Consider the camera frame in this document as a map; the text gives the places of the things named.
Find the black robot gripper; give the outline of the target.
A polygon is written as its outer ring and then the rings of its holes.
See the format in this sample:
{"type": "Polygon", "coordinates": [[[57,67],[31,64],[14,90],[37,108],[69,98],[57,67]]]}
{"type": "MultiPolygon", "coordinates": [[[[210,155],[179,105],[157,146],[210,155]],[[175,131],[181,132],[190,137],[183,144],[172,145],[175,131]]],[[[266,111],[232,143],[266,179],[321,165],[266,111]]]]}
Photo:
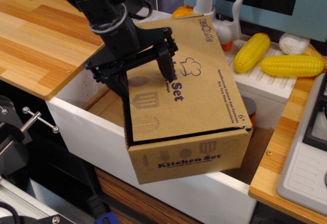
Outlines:
{"type": "Polygon", "coordinates": [[[123,100],[129,99],[128,79],[124,72],[157,60],[167,81],[175,79],[173,56],[178,50],[169,27],[142,29],[130,17],[111,23],[89,22],[90,29],[101,37],[104,47],[89,57],[84,67],[123,100]]]}

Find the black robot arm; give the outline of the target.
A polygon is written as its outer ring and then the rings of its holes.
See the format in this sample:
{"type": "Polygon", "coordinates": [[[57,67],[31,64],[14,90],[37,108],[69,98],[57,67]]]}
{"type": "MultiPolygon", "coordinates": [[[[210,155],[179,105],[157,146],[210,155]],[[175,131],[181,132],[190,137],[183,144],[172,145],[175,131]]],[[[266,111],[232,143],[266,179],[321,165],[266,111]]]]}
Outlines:
{"type": "Polygon", "coordinates": [[[96,82],[106,84],[123,99],[129,98],[127,71],[156,60],[169,82],[176,77],[172,57],[178,47],[169,27],[141,29],[133,22],[125,0],[67,0],[82,12],[90,29],[104,42],[84,67],[96,82]]]}

